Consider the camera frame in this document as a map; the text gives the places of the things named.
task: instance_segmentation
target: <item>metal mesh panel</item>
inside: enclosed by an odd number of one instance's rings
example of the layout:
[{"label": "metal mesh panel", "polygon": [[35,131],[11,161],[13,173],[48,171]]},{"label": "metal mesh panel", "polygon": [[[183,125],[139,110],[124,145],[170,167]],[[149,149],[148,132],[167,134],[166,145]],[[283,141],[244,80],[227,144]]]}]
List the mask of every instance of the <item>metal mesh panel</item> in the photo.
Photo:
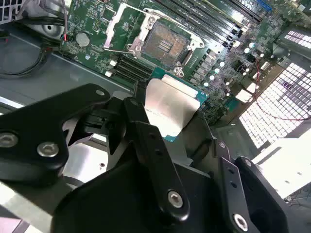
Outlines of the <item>metal mesh panel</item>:
[{"label": "metal mesh panel", "polygon": [[[302,119],[311,114],[311,73],[291,63],[258,97],[267,113],[284,119]],[[285,137],[301,121],[275,119],[253,103],[240,117],[257,148]]]},{"label": "metal mesh panel", "polygon": [[295,42],[303,47],[311,49],[311,36],[303,35],[295,31],[289,31],[285,36],[285,39],[288,39],[292,42]]},{"label": "metal mesh panel", "polygon": [[25,0],[0,0],[0,24],[15,20],[23,2]]}]

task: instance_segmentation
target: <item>motherboard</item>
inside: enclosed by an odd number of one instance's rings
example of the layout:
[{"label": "motherboard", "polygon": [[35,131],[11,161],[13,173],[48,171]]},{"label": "motherboard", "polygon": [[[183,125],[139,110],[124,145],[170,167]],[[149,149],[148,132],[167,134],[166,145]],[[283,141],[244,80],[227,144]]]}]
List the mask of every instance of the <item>motherboard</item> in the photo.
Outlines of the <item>motherboard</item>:
[{"label": "motherboard", "polygon": [[73,0],[60,50],[131,90],[169,74],[205,96],[198,110],[214,124],[238,101],[231,89],[276,62],[282,30],[311,25],[298,2]]}]

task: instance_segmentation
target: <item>silver screw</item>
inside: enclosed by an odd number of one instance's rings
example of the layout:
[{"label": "silver screw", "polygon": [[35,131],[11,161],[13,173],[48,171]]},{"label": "silver screw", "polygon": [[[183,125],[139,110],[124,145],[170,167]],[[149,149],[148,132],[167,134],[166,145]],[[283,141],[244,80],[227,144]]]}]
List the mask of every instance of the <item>silver screw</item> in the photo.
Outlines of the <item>silver screw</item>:
[{"label": "silver screw", "polygon": [[138,103],[137,103],[136,99],[133,99],[133,98],[132,98],[132,99],[131,99],[131,103],[134,104],[134,105],[136,105],[136,106],[138,106]]},{"label": "silver screw", "polygon": [[59,148],[54,142],[43,142],[37,147],[37,152],[42,157],[52,158],[58,154]]},{"label": "silver screw", "polygon": [[245,219],[238,214],[234,214],[233,215],[233,219],[235,221],[235,223],[237,224],[237,226],[244,232],[248,231],[248,225],[247,222],[245,221]]},{"label": "silver screw", "polygon": [[156,22],[156,18],[154,18],[154,17],[149,18],[149,23],[155,23],[155,22]]},{"label": "silver screw", "polygon": [[179,193],[175,191],[169,192],[168,199],[170,204],[172,204],[172,206],[175,208],[181,208],[183,206],[183,199],[181,198]]},{"label": "silver screw", "polygon": [[224,144],[223,142],[219,142],[218,144],[219,144],[219,146],[221,146],[222,148],[225,148],[225,144]]},{"label": "silver screw", "polygon": [[97,90],[96,94],[98,94],[100,96],[104,96],[105,95],[105,93],[103,91],[101,91],[101,90]]},{"label": "silver screw", "polygon": [[13,133],[0,133],[0,147],[10,148],[18,143],[18,137]]},{"label": "silver screw", "polygon": [[248,166],[252,166],[252,163],[251,163],[249,160],[247,160],[247,159],[245,159],[245,163],[246,163],[246,165],[248,165]]},{"label": "silver screw", "polygon": [[136,45],[135,50],[136,50],[137,52],[141,51],[141,46]]},{"label": "silver screw", "polygon": [[174,73],[178,73],[179,72],[179,68],[178,67],[175,67],[174,68]]}]

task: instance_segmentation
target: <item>aluminum surface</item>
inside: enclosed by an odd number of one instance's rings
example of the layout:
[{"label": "aluminum surface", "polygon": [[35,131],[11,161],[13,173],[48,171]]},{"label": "aluminum surface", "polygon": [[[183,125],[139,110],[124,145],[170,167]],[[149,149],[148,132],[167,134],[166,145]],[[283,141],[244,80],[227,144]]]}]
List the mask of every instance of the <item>aluminum surface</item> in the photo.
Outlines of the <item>aluminum surface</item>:
[{"label": "aluminum surface", "polygon": [[199,107],[199,101],[159,79],[147,86],[146,113],[163,137],[177,136]]}]

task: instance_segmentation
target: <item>wire bundle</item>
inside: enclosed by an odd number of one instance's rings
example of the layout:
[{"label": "wire bundle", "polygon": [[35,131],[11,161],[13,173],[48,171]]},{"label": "wire bundle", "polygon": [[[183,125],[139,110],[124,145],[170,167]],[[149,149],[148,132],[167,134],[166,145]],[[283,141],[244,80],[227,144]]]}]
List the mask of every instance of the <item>wire bundle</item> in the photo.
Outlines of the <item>wire bundle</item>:
[{"label": "wire bundle", "polygon": [[30,67],[27,67],[24,70],[21,70],[16,73],[11,73],[11,72],[5,72],[5,73],[0,73],[0,78],[3,79],[20,79],[29,76],[30,74],[33,74],[34,72],[38,71],[41,69],[44,64],[47,61],[47,58],[49,55],[52,53],[52,49],[49,47],[42,47],[40,50],[40,53],[38,55],[37,60],[32,64]]},{"label": "wire bundle", "polygon": [[65,21],[62,18],[57,17],[33,17],[33,18],[22,18],[20,20],[14,21],[14,23],[23,23],[29,25],[55,25],[64,26]]}]

